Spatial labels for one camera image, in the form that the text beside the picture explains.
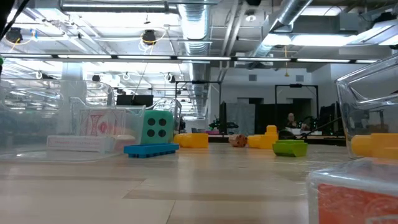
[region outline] ceiling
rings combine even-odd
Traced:
[[[235,0],[217,1],[210,5],[210,34],[206,42],[210,46],[210,55],[220,55],[223,48],[228,21],[235,20],[233,27],[239,27],[236,41],[231,46],[231,55],[248,53],[254,50],[265,37],[264,21],[268,15],[280,8],[280,0],[261,1],[258,7],[249,6],[246,10],[254,11],[256,19],[243,19],[240,26],[237,24],[241,13],[240,6],[232,16],[231,8]],[[367,0],[338,1],[313,0],[304,10],[302,16],[337,16],[346,7],[352,6],[350,13],[371,11],[386,7],[396,1]],[[15,54],[113,54],[113,55],[185,55],[186,38],[183,36],[180,16],[163,13],[116,13],[116,12],[61,12],[55,8],[28,7],[17,18],[14,27],[21,28],[23,41],[21,45],[14,45],[5,38],[0,43],[0,52]],[[142,49],[140,46],[141,34],[144,30],[154,29],[157,38],[153,48]],[[388,46],[367,45],[359,47],[315,47],[301,45],[286,45],[274,47],[270,55],[274,57],[302,57],[302,58],[383,58],[391,51]],[[192,79],[189,63],[146,63],[143,62],[85,62],[84,69],[87,79],[92,75],[119,77],[119,87],[134,89],[143,79],[140,88],[173,88],[165,75],[171,74],[176,80]],[[306,68],[311,71],[312,63],[292,63],[289,68]],[[285,63],[274,63],[271,67],[285,67]],[[3,76],[8,78],[36,78],[38,71],[54,78],[62,76],[62,62],[51,60],[6,60]],[[205,99],[206,90],[201,94]],[[187,98],[193,98],[193,91],[186,92]],[[164,91],[157,94],[172,96]]]

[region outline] person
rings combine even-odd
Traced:
[[[297,122],[294,120],[294,114],[293,113],[289,113],[289,115],[287,115],[287,125],[286,127],[288,128],[297,128]]]

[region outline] table surface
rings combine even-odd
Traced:
[[[305,178],[349,161],[345,147],[306,157],[210,144],[148,159],[1,162],[1,223],[308,223]]]

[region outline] transparent plastic container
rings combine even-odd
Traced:
[[[311,172],[309,223],[398,223],[397,186],[397,160],[363,158]]]
[[[104,83],[0,79],[0,160],[95,161],[118,155],[122,144],[139,144],[144,110],[117,109]]]
[[[337,79],[351,158],[398,155],[397,83],[398,54]]]
[[[173,114],[174,119],[174,134],[178,134],[180,131],[180,120],[181,120],[181,103],[173,98],[161,98],[157,100],[151,107],[147,110],[160,110],[169,111]]]

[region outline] black dot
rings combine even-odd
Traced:
[[[165,131],[165,130],[160,130],[160,131],[159,131],[159,136],[160,136],[160,137],[166,136],[166,131]]]
[[[155,121],[154,118],[151,118],[151,119],[148,120],[148,124],[151,125],[151,126],[155,125],[155,123],[156,123],[156,121]]]
[[[155,131],[152,130],[152,129],[150,129],[150,130],[148,130],[147,135],[148,135],[149,137],[154,137],[154,136],[155,136]]]
[[[167,123],[166,120],[163,119],[163,118],[159,120],[159,124],[160,124],[161,126],[165,126],[166,123]]]

